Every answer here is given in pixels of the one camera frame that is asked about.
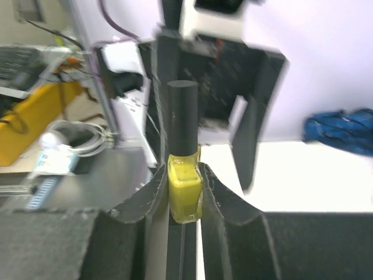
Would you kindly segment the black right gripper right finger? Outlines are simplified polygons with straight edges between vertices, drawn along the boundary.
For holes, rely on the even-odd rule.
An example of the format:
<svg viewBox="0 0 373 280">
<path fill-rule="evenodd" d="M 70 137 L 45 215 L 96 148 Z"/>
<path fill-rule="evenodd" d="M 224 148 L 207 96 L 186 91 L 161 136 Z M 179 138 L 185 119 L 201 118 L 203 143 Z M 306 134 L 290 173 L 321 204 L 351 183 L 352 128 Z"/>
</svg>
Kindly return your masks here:
<svg viewBox="0 0 373 280">
<path fill-rule="evenodd" d="M 211 168 L 199 165 L 206 279 L 281 279 L 275 243 L 262 211 L 226 187 Z"/>
</svg>

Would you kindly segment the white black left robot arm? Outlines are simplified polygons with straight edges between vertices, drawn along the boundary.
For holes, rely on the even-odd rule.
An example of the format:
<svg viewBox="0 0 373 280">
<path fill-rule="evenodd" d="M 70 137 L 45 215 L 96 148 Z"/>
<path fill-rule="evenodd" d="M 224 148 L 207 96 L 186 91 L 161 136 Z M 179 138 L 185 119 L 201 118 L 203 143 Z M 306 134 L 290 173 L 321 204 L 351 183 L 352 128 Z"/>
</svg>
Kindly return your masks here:
<svg viewBox="0 0 373 280">
<path fill-rule="evenodd" d="M 237 98 L 246 101 L 231 144 L 241 188 L 249 189 L 259 133 L 285 56 L 212 37 L 185 41 L 170 30 L 153 41 L 121 42 L 118 48 L 119 54 L 112 59 L 105 57 L 102 48 L 96 49 L 100 75 L 112 97 L 139 90 L 144 78 L 150 80 L 153 95 L 158 95 L 167 82 L 192 80 L 199 85 L 201 124 L 209 120 L 227 122 Z"/>
</svg>

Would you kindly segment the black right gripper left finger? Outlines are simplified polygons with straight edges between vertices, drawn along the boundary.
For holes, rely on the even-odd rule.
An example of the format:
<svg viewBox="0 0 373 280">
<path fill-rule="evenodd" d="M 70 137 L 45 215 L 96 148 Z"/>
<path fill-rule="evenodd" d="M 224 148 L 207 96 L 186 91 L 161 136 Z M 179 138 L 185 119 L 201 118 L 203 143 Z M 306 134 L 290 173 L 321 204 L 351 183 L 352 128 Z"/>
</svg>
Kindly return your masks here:
<svg viewBox="0 0 373 280">
<path fill-rule="evenodd" d="M 94 221 L 80 279 L 165 279 L 167 263 L 167 168 Z"/>
</svg>

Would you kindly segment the black nail polish cap brush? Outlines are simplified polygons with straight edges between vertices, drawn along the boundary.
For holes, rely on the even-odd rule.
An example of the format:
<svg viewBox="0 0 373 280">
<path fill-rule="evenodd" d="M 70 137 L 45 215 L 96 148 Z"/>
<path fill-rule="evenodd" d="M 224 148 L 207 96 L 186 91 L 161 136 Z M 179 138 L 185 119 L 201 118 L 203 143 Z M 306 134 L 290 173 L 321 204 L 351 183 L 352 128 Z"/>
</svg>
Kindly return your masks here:
<svg viewBox="0 0 373 280">
<path fill-rule="evenodd" d="M 198 84 L 174 80 L 168 86 L 168 151 L 191 156 L 198 150 Z"/>
</svg>

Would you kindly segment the yellow nail polish bottle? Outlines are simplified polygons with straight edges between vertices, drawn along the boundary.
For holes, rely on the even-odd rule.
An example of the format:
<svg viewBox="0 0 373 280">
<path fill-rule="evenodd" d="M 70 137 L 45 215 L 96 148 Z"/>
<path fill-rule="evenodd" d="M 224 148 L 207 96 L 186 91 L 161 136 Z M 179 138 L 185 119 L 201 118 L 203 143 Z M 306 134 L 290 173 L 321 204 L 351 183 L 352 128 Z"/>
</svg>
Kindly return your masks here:
<svg viewBox="0 0 373 280">
<path fill-rule="evenodd" d="M 204 181 L 199 169 L 200 146 L 190 156 L 168 158 L 170 211 L 177 223 L 186 224 L 202 217 Z"/>
</svg>

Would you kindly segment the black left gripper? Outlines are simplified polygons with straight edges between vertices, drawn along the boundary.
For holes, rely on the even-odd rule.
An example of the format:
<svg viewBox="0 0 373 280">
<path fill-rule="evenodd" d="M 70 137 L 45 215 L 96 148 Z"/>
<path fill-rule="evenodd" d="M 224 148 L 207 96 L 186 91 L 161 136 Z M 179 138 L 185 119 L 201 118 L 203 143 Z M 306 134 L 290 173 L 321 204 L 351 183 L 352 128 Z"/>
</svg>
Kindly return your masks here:
<svg viewBox="0 0 373 280">
<path fill-rule="evenodd" d="M 226 122 L 237 96 L 247 102 L 232 141 L 232 153 L 241 189 L 249 190 L 262 123 L 286 57 L 204 35 L 187 41 L 176 31 L 160 31 L 157 40 L 142 42 L 139 48 L 146 74 L 152 79 L 159 120 L 158 162 L 165 164 L 168 152 L 166 84 L 194 81 L 199 86 L 199 121 Z"/>
</svg>

